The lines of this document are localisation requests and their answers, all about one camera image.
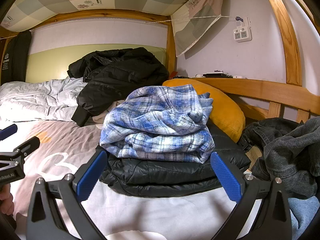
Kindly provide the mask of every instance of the string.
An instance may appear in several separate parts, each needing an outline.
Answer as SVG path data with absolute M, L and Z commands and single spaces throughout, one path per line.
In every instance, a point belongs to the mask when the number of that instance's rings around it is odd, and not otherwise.
M 235 18 L 233 16 L 223 16 L 223 15 L 213 15 L 213 16 L 201 16 L 201 17 L 191 17 L 191 18 L 183 18 L 183 19 L 172 19 L 172 20 L 166 20 L 166 21 L 159 21 L 159 22 L 147 22 L 149 23 L 163 23 L 163 22 L 172 22 L 172 21 L 180 21 L 180 20 L 190 20 L 190 19 L 198 19 L 198 18 L 211 18 L 211 17 L 226 17 L 226 18 Z
M 12 37 L 15 37 L 15 36 L 18 36 L 18 35 L 14 35 L 14 36 L 6 37 L 6 38 L 0 38 L 0 40 L 7 39 L 7 38 L 12 38 Z

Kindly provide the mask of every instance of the metal screw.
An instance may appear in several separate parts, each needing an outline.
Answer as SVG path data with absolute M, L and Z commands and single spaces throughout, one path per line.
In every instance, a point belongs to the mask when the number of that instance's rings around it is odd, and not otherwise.
M 247 180 L 253 180 L 254 177 L 253 177 L 253 175 L 251 175 L 251 174 L 248 173 L 248 174 L 245 175 L 245 178 L 246 178 Z
M 40 177 L 36 180 L 36 184 L 41 184 L 42 182 L 44 182 L 44 178 Z
M 66 174 L 64 177 L 63 177 L 65 180 L 72 180 L 73 179 L 73 174 L 71 174 L 71 173 L 68 173 L 68 174 Z
M 280 178 L 275 178 L 276 183 L 280 184 L 282 182 L 282 179 Z

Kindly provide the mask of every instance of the electrical outlet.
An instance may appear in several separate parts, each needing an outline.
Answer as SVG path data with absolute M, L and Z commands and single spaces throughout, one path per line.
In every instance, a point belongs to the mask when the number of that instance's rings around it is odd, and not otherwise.
M 242 21 L 236 22 L 236 29 L 233 30 L 233 39 L 236 42 L 251 41 L 251 30 Z

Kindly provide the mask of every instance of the dark gray denim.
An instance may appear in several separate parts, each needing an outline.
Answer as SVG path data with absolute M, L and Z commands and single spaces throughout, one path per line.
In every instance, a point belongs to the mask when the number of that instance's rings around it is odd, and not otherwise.
M 283 118 L 265 119 L 245 129 L 240 143 L 245 142 L 263 149 L 252 168 L 254 176 L 281 178 L 289 196 L 309 198 L 317 193 L 320 117 L 300 125 Z

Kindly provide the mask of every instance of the blue plaid shirt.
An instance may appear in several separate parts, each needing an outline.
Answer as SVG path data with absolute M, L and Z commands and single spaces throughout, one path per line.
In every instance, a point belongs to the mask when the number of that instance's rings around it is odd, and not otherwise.
M 139 88 L 106 116 L 100 145 L 118 158 L 204 163 L 214 149 L 209 95 L 192 85 Z

